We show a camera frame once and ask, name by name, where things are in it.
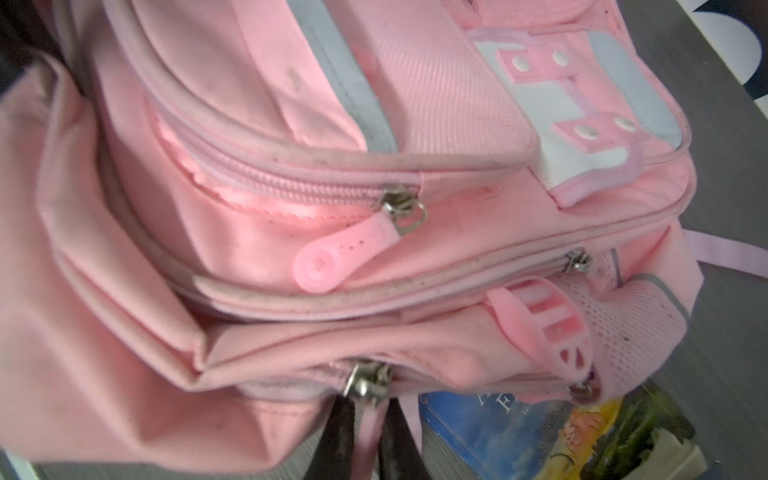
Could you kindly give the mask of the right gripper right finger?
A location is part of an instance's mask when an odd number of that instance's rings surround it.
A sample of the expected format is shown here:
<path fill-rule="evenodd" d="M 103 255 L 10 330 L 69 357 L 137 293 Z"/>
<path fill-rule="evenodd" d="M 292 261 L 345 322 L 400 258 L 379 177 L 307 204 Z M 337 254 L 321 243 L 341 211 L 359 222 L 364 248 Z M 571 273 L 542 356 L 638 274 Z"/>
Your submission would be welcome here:
<path fill-rule="evenodd" d="M 381 480 L 431 480 L 397 399 L 390 401 L 378 447 Z"/>

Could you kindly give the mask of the pink student backpack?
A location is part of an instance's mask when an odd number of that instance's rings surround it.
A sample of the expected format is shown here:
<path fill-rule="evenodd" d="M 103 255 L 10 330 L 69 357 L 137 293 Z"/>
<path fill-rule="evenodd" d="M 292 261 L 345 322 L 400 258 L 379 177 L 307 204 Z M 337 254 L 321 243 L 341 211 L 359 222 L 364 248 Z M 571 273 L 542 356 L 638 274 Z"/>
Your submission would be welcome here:
<path fill-rule="evenodd" d="M 355 405 L 595 406 L 681 342 L 691 130 L 613 1 L 5 1 L 1 447 L 255 473 Z"/>

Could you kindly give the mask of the blue animal farm book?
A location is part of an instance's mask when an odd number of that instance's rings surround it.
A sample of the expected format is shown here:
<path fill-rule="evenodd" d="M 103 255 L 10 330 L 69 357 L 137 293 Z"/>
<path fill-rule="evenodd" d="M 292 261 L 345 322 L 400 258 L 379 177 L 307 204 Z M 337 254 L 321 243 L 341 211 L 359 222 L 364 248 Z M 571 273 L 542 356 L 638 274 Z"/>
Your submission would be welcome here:
<path fill-rule="evenodd" d="M 595 406 L 436 392 L 420 415 L 481 479 L 698 479 L 709 468 L 694 426 L 652 382 Z"/>

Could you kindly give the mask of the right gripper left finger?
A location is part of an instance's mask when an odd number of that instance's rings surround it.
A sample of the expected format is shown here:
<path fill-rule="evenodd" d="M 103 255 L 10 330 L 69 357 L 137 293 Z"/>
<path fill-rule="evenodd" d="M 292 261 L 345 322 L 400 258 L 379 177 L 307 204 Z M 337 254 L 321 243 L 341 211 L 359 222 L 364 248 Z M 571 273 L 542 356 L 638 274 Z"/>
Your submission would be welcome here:
<path fill-rule="evenodd" d="M 355 445 L 356 409 L 337 397 L 303 480 L 349 480 Z"/>

